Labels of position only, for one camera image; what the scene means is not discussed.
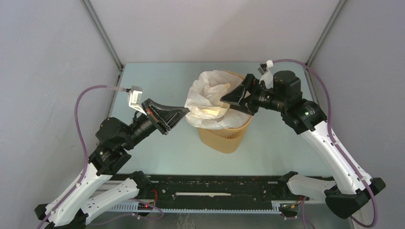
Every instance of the tan basket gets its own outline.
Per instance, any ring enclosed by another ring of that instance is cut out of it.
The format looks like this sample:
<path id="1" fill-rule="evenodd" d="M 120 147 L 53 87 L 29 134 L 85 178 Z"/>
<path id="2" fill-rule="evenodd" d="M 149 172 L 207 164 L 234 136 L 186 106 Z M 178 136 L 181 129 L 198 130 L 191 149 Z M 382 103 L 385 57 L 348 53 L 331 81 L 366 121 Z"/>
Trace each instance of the tan basket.
<path id="1" fill-rule="evenodd" d="M 233 72 L 225 71 L 230 74 L 239 76 L 244 79 L 243 76 Z M 230 154 L 233 153 L 240 145 L 243 136 L 247 130 L 247 127 L 252 120 L 252 117 L 241 127 L 233 129 L 221 129 L 221 130 L 209 130 L 198 128 L 201 141 L 207 146 L 218 150 L 219 152 Z"/>

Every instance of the white wall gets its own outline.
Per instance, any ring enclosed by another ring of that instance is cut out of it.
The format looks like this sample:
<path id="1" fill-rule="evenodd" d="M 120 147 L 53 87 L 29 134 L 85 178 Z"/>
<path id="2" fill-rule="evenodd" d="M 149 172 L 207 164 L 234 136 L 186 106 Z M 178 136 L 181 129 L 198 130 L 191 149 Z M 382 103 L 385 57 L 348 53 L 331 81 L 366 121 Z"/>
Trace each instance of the white wall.
<path id="1" fill-rule="evenodd" d="M 335 132 L 387 184 L 377 195 L 381 229 L 403 228 L 405 212 L 404 9 L 403 0 L 350 1 L 314 62 L 330 90 Z"/>
<path id="2" fill-rule="evenodd" d="M 93 0 L 120 60 L 306 61 L 338 0 Z"/>
<path id="3" fill-rule="evenodd" d="M 114 84 L 117 68 L 80 1 L 0 2 L 0 222 L 34 228 L 83 166 L 74 105 L 85 88 Z M 79 119 L 88 150 L 111 92 L 86 95 Z"/>

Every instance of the crumpled white plastic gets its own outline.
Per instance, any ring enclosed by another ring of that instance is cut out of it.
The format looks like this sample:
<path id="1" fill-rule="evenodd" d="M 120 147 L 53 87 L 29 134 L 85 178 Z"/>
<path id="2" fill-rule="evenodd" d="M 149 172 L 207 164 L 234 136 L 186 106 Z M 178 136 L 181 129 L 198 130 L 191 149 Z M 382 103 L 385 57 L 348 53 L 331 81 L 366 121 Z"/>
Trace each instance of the crumpled white plastic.
<path id="1" fill-rule="evenodd" d="M 250 115 L 229 109 L 229 104 L 220 101 L 241 82 L 240 77 L 225 71 L 201 73 L 192 84 L 184 105 L 190 110 L 187 122 L 194 127 L 213 130 L 243 126 Z"/>

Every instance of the gray floor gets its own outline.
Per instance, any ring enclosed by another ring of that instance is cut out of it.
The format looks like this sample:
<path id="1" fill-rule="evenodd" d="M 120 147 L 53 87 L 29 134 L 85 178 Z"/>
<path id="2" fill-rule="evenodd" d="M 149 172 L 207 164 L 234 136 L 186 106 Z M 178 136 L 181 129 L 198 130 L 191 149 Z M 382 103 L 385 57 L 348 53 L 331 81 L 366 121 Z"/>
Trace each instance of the gray floor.
<path id="1" fill-rule="evenodd" d="M 121 213 L 108 212 L 99 216 L 94 223 L 103 222 Z M 316 229 L 352 229 L 348 219 L 335 216 L 326 205 L 305 205 L 305 215 Z M 88 229 L 303 229 L 302 220 L 284 221 L 273 214 L 213 214 L 172 213 L 159 220 L 123 217 L 103 226 L 88 226 Z"/>

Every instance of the plastic bag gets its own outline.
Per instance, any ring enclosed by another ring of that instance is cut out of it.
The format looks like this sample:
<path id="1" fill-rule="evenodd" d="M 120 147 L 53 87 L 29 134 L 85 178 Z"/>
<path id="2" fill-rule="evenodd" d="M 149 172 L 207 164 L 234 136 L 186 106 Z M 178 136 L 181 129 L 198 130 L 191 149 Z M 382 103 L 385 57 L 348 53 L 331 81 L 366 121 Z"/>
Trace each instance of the plastic bag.
<path id="1" fill-rule="evenodd" d="M 239 76 L 224 71 L 201 73 L 192 84 L 184 105 L 190 110 L 187 122 L 194 127 L 213 130 L 243 126 L 250 115 L 229 109 L 229 104 L 220 101 L 241 82 Z"/>

